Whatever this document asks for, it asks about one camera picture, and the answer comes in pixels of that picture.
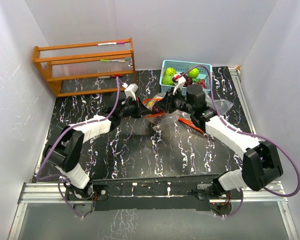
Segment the zip bag with grapes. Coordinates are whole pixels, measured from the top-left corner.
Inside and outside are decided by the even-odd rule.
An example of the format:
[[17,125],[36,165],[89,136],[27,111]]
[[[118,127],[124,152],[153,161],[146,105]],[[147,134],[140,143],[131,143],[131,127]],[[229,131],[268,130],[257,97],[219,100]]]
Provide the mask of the zip bag with grapes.
[[157,126],[171,125],[178,121],[190,124],[191,120],[188,113],[181,112],[180,110],[176,110],[173,113],[166,113],[155,107],[155,103],[160,101],[165,94],[165,92],[158,93],[153,98],[147,98],[142,102],[147,109],[151,110],[151,115],[146,116],[145,119]]

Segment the zip bag red seal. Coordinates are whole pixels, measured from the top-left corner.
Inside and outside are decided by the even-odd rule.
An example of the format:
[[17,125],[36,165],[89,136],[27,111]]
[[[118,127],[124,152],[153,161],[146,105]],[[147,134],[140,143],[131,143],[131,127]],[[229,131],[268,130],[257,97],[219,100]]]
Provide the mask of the zip bag red seal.
[[203,103],[203,108],[181,114],[178,121],[200,133],[206,133],[206,123],[218,116],[217,111],[220,115],[224,115],[233,107],[232,102],[226,99],[212,100],[208,94],[205,95]]

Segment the light blue plastic basket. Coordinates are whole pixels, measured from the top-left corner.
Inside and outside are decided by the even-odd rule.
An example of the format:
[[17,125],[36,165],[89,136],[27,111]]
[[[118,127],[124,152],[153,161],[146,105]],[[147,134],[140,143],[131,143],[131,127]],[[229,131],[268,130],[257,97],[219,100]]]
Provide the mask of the light blue plastic basket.
[[209,92],[211,90],[211,88],[210,88],[210,80],[209,80],[207,70],[205,68],[203,68],[202,66],[198,67],[198,65],[205,66],[209,70],[210,74],[213,73],[213,67],[210,64],[198,63],[198,62],[188,62],[188,61],[177,61],[177,60],[164,60],[162,63],[161,74],[160,74],[160,79],[159,79],[161,92],[167,92],[174,88],[174,86],[162,85],[162,78],[165,75],[165,70],[169,67],[174,68],[176,70],[176,73],[180,73],[180,74],[188,71],[189,69],[198,68],[199,75],[198,75],[197,79],[205,80],[205,83],[207,86],[207,89],[205,89],[205,90],[207,92]]

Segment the green bumpy fruit bag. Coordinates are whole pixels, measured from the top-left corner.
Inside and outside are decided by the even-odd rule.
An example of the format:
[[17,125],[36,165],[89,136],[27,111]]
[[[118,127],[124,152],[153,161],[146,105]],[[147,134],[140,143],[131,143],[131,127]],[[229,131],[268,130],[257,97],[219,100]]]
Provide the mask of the green bumpy fruit bag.
[[168,67],[166,70],[165,70],[165,72],[164,72],[164,74],[165,75],[169,75],[169,76],[173,76],[173,75],[175,75],[177,72],[176,72],[176,70],[173,68],[173,67]]

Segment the green fake chili pepper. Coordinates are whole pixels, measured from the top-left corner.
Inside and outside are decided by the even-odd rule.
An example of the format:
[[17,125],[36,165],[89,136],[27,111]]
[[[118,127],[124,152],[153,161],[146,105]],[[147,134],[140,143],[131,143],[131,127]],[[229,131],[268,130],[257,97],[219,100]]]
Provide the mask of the green fake chili pepper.
[[192,78],[192,82],[193,82],[193,83],[197,83],[197,82],[199,82],[199,81],[201,81],[200,78]]

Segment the green bumpy fake fruit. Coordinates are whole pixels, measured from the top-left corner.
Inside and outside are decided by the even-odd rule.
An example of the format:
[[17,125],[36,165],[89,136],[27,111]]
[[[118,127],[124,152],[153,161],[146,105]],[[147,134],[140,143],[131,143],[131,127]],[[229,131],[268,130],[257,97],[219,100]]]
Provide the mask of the green bumpy fake fruit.
[[198,68],[193,68],[192,70],[190,70],[188,73],[187,73],[187,76],[191,79],[196,79],[200,74],[200,71]]

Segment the red fake grape bunch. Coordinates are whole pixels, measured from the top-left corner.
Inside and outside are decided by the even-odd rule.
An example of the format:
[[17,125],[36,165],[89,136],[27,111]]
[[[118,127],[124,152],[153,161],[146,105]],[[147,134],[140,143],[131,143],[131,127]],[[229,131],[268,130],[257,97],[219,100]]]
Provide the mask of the red fake grape bunch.
[[203,87],[204,89],[207,89],[206,81],[204,79],[200,79],[198,82],[195,83],[196,85],[199,85]]

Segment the dark purple fake grapes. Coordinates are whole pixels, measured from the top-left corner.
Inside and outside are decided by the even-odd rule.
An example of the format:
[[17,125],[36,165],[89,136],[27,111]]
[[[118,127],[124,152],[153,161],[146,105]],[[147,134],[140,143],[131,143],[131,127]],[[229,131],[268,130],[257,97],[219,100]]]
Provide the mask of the dark purple fake grapes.
[[155,115],[155,114],[160,114],[160,113],[162,113],[163,111],[160,109],[160,108],[158,108],[158,107],[156,107],[156,106],[153,106],[152,107],[152,114],[153,115]]

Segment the dark red fake fruit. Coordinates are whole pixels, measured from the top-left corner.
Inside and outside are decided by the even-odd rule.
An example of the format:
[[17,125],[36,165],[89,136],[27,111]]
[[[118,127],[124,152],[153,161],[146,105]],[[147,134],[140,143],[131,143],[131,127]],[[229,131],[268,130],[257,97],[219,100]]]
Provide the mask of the dark red fake fruit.
[[184,84],[185,87],[193,84],[193,79],[192,78],[186,77],[185,79],[186,79],[185,84]]

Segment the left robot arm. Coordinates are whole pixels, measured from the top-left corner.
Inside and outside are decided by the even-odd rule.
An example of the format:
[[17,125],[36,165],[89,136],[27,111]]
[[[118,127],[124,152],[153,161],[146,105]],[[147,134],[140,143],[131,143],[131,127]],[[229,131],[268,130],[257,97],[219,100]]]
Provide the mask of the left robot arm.
[[90,185],[89,175],[79,163],[83,144],[113,131],[123,118],[139,119],[150,114],[151,111],[139,97],[133,99],[126,97],[123,92],[119,95],[114,93],[93,118],[77,124],[56,126],[44,149],[44,159],[69,180],[81,199],[87,200],[93,195],[94,188]]

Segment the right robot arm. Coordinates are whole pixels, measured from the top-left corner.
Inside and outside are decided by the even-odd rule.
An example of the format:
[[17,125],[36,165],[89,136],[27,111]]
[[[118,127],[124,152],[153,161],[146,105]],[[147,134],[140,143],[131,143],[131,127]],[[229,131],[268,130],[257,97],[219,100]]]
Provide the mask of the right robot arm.
[[221,141],[241,158],[241,169],[227,171],[213,179],[209,190],[216,197],[223,199],[231,190],[246,187],[257,192],[283,175],[277,147],[267,140],[241,134],[229,123],[224,124],[224,118],[208,106],[206,94],[199,85],[188,86],[185,96],[180,90],[171,90],[154,107],[167,114],[176,110],[188,113],[197,128]]

